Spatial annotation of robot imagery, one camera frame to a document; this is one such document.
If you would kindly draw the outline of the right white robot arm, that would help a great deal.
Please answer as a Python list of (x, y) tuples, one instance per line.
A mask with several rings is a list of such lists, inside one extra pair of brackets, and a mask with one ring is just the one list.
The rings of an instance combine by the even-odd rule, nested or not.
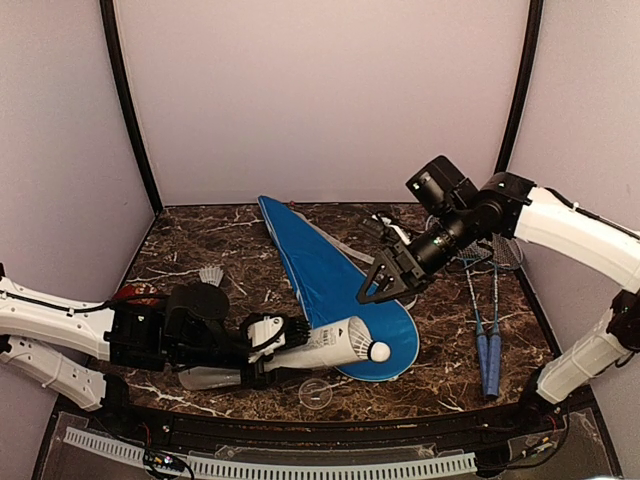
[(517, 432), (534, 432), (550, 408), (638, 353), (638, 232), (513, 173), (496, 173), (477, 187), (445, 156), (429, 161), (406, 186), (435, 221), (418, 236), (398, 239), (377, 254), (357, 294), (362, 304), (424, 291), (464, 248), (495, 236), (545, 248), (611, 285), (615, 295), (596, 323), (530, 377), (510, 413)]

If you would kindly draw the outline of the clear plastic tube lid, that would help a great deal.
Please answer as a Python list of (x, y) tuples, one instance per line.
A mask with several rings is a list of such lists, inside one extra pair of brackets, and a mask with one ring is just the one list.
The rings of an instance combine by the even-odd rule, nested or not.
[(330, 404), (333, 398), (333, 390), (325, 380), (311, 378), (300, 385), (298, 397), (304, 407), (311, 410), (320, 410)]

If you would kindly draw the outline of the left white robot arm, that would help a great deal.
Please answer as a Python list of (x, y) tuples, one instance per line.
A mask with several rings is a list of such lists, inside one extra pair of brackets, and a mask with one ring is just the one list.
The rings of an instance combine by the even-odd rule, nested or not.
[(192, 282), (168, 294), (123, 290), (102, 303), (82, 303), (1, 279), (1, 360), (50, 387), (120, 436), (141, 427), (128, 384), (72, 361), (66, 347), (112, 365), (161, 372), (171, 367), (190, 391), (261, 388), (278, 379), (277, 355), (304, 345), (311, 327), (302, 317), (252, 313), (234, 331), (225, 320), (226, 293)]

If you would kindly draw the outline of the white shuttlecock tube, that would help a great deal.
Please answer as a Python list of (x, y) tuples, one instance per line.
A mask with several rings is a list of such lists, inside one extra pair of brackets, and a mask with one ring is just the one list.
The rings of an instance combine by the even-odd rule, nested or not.
[(258, 350), (241, 367), (195, 366), (181, 371), (181, 385), (191, 391), (231, 386), (260, 388), (278, 381), (283, 374), (322, 370), (365, 362), (354, 354), (345, 318), (303, 333), (305, 342), (294, 342), (296, 324), (282, 316), (264, 316), (248, 327), (250, 345)]

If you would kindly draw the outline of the blue racket bag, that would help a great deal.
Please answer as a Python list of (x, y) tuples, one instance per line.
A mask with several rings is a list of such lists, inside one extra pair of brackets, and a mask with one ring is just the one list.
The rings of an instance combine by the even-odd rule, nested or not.
[(384, 363), (365, 361), (336, 368), (370, 382), (387, 381), (408, 370), (419, 352), (418, 330), (408, 310), (397, 301), (359, 303), (356, 293), (365, 275), (351, 260), (281, 202), (260, 196), (258, 204), (311, 328), (358, 316), (374, 340), (391, 348)]

